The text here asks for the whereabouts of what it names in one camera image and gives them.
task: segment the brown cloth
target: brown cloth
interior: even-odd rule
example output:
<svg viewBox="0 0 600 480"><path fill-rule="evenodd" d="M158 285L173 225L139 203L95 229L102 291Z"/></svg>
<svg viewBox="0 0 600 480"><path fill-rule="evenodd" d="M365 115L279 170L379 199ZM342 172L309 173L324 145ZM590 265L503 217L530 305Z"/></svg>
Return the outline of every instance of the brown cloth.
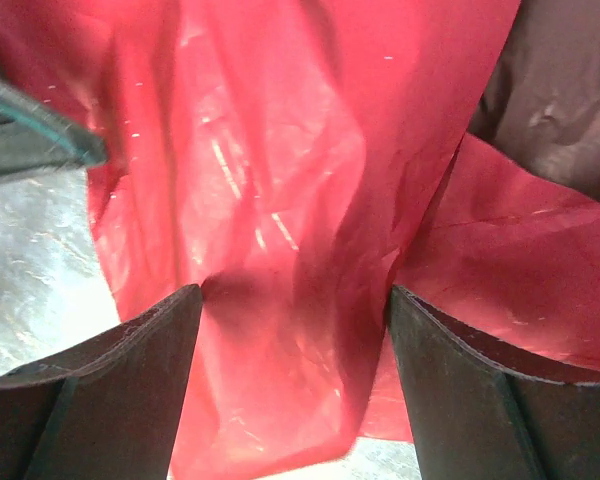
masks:
<svg viewBox="0 0 600 480"><path fill-rule="evenodd" d="M469 130L600 202L600 0L523 0Z"/></svg>

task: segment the black object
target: black object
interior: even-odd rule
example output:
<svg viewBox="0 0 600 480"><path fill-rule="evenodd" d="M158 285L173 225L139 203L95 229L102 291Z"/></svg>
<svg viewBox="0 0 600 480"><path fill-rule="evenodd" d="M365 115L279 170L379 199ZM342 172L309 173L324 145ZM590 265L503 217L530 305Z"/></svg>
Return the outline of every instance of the black object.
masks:
<svg viewBox="0 0 600 480"><path fill-rule="evenodd" d="M0 183L106 159L100 137L0 79Z"/></svg>
<svg viewBox="0 0 600 480"><path fill-rule="evenodd" d="M184 287L0 377L0 480L164 480L201 306L199 288Z"/></svg>
<svg viewBox="0 0 600 480"><path fill-rule="evenodd" d="M600 372L518 349L403 288L389 314L423 480L600 480Z"/></svg>

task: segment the brown fabric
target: brown fabric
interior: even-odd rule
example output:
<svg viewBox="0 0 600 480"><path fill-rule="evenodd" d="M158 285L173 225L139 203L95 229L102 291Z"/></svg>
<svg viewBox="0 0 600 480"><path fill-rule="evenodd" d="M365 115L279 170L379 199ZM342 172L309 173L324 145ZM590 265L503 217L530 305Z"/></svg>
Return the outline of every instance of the brown fabric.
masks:
<svg viewBox="0 0 600 480"><path fill-rule="evenodd" d="M523 0L469 130L600 201L600 0Z"/></svg>
<svg viewBox="0 0 600 480"><path fill-rule="evenodd" d="M0 377L0 480L164 480L201 308L199 288L184 287Z"/></svg>

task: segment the red fabric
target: red fabric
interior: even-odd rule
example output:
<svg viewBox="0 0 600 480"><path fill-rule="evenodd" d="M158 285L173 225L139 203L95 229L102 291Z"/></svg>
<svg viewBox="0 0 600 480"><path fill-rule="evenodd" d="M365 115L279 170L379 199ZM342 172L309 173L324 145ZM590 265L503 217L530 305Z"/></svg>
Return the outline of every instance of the red fabric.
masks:
<svg viewBox="0 0 600 480"><path fill-rule="evenodd" d="M398 283L511 344L600 370L599 204L467 136L429 214Z"/></svg>
<svg viewBox="0 0 600 480"><path fill-rule="evenodd" d="M203 283L178 480L350 447L398 261L517 6L0 0L10 78L107 139L90 222L122 319ZM363 432L403 437L382 375Z"/></svg>

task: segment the gray floor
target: gray floor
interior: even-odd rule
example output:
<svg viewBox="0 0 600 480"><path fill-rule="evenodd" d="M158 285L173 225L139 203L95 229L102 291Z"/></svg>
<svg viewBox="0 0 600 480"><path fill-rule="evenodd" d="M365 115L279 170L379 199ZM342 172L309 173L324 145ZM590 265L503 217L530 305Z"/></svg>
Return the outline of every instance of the gray floor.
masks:
<svg viewBox="0 0 600 480"><path fill-rule="evenodd" d="M0 186L0 374L118 322L86 218L86 179L68 172ZM345 459L269 480L419 479L411 445L361 439Z"/></svg>

